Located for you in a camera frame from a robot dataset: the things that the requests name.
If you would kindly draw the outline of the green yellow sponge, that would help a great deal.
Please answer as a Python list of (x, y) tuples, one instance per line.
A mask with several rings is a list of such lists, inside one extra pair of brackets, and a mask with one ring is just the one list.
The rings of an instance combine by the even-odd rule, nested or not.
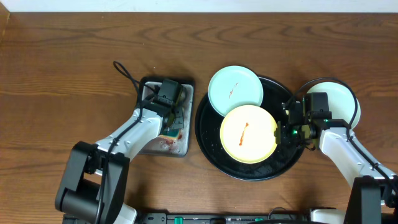
[(180, 137), (180, 129), (166, 129), (160, 135), (164, 139), (178, 139)]

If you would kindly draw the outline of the yellow plate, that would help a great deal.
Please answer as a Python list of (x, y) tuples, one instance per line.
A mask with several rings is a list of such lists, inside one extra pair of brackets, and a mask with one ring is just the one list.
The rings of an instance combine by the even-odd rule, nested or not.
[(244, 105), (231, 110), (220, 127), (220, 140), (226, 153), (238, 162), (255, 164), (276, 150), (273, 116), (259, 106)]

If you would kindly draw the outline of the light blue plate red blob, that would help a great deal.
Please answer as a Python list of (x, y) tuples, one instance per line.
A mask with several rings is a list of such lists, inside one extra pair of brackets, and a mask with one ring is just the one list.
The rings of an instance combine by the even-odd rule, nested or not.
[(328, 95), (329, 110), (332, 113), (331, 119), (313, 119), (312, 123), (318, 130), (329, 128), (354, 129), (361, 117), (359, 101), (354, 102), (350, 90), (342, 84), (333, 82), (322, 82), (314, 85), (307, 93), (326, 92)]

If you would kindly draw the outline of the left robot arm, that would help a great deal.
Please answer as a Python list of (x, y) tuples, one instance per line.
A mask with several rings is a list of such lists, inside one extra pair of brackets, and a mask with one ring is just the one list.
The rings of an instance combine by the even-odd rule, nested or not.
[(144, 146), (166, 129), (176, 129), (184, 98), (151, 94), (139, 98), (132, 116), (108, 137), (71, 150), (55, 208), (87, 223), (134, 223), (137, 211), (124, 203), (129, 164)]

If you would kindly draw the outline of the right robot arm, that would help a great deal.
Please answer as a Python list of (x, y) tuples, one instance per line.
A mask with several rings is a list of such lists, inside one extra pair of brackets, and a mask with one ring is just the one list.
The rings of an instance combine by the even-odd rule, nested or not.
[(350, 184), (344, 223), (397, 223), (397, 212), (381, 212), (383, 205), (397, 210), (397, 174), (370, 154), (345, 120), (334, 119), (326, 103), (306, 110), (296, 101), (282, 104), (282, 109), (288, 120), (277, 123), (276, 143), (311, 144), (332, 160)]

